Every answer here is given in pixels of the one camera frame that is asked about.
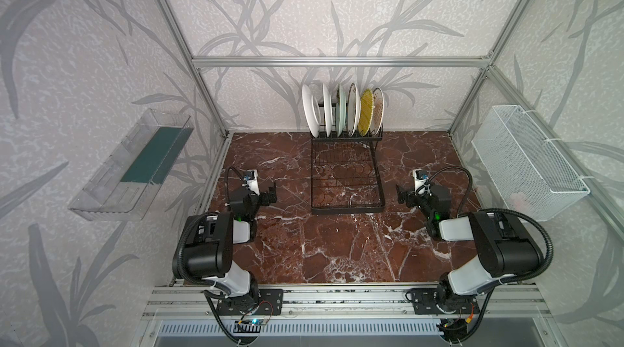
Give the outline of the white plate green lettered rim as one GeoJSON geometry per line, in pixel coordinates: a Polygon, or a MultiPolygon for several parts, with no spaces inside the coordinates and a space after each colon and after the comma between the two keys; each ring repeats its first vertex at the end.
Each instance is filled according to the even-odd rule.
{"type": "Polygon", "coordinates": [[[326,85],[323,85],[323,110],[324,110],[324,119],[325,119],[325,132],[326,137],[330,138],[332,134],[333,127],[333,106],[332,106],[332,95],[326,85]]]}

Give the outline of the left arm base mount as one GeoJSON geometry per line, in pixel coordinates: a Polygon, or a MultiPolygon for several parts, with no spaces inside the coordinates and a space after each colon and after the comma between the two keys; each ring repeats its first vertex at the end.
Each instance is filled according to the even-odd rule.
{"type": "Polygon", "coordinates": [[[259,315],[280,315],[284,303],[284,290],[260,289],[252,296],[247,294],[236,298],[220,300],[216,306],[219,315],[238,315],[247,313],[259,315]]]}

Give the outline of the black wire dish rack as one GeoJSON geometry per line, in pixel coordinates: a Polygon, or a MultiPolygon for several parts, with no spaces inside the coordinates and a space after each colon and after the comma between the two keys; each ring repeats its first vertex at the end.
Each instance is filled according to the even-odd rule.
{"type": "Polygon", "coordinates": [[[315,215],[380,213],[385,195],[376,149],[384,133],[326,136],[320,125],[310,152],[310,205],[315,215]]]}

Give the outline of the large white orange sunburst plate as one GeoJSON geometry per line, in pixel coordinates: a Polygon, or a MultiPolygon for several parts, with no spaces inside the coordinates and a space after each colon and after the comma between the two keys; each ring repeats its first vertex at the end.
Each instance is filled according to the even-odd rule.
{"type": "Polygon", "coordinates": [[[358,88],[355,83],[349,87],[348,107],[347,107],[347,131],[350,137],[354,136],[358,129],[361,114],[361,100],[358,88]]]}

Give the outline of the white plate grey flower outline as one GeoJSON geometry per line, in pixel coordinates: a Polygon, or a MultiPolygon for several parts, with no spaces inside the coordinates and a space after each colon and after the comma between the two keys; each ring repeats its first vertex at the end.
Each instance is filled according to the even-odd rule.
{"type": "Polygon", "coordinates": [[[302,87],[302,103],[310,133],[313,137],[318,137],[320,131],[320,123],[317,116],[319,109],[318,101],[315,99],[308,85],[302,87]]]}

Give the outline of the mint green flower plate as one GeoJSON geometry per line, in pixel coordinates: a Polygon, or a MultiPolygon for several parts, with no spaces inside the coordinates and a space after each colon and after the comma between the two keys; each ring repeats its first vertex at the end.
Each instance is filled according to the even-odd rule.
{"type": "Polygon", "coordinates": [[[347,102],[348,97],[344,87],[339,84],[337,87],[336,104],[336,136],[340,137],[346,127],[347,102]]]}

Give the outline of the small white orange sunburst plate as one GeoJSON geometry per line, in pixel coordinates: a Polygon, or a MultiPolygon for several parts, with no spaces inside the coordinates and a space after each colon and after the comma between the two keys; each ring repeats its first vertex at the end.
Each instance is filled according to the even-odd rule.
{"type": "Polygon", "coordinates": [[[375,137],[381,129],[384,117],[384,94],[380,88],[375,88],[373,94],[373,112],[370,124],[370,135],[375,137]]]}

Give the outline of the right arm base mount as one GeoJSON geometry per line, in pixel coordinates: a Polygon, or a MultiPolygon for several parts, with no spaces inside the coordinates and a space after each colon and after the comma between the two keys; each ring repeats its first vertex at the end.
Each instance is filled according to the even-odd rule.
{"type": "Polygon", "coordinates": [[[405,299],[416,315],[477,315],[480,312],[476,296],[443,293],[441,289],[410,289],[405,299]]]}

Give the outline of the yellow green woven plate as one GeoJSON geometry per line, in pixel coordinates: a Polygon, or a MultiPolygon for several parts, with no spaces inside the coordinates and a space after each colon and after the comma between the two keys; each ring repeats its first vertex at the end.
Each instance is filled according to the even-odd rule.
{"type": "Polygon", "coordinates": [[[357,126],[359,134],[364,137],[371,128],[372,115],[374,111],[374,96],[372,90],[367,89],[362,93],[361,97],[360,118],[357,126]]]}

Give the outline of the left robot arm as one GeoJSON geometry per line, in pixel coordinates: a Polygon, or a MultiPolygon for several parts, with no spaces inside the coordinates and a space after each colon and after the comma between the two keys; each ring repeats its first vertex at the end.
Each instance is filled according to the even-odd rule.
{"type": "Polygon", "coordinates": [[[260,300],[258,282],[251,272],[243,270],[233,260],[235,245],[251,243],[258,231],[257,214],[261,207],[277,202],[276,186],[262,192],[258,171],[243,172],[229,167],[241,181],[241,187],[225,189],[225,212],[206,212],[190,216],[172,259],[172,272],[177,280],[210,288],[208,296],[232,304],[256,305],[260,300]]]}

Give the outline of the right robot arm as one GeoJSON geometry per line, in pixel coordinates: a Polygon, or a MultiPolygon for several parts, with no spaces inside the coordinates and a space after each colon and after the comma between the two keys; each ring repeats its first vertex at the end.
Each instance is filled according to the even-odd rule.
{"type": "Polygon", "coordinates": [[[433,302],[442,312],[453,314],[473,303],[478,295],[492,293],[497,286],[532,280],[552,264],[553,241],[533,218],[505,208],[464,212],[473,188],[473,176],[466,168],[448,166],[432,175],[415,169],[413,177],[413,189],[396,187],[399,204],[422,212],[430,238],[472,241],[477,251],[469,262],[440,277],[433,302]],[[446,171],[461,171],[468,179],[455,217],[450,214],[450,190],[434,182],[446,171]]]}

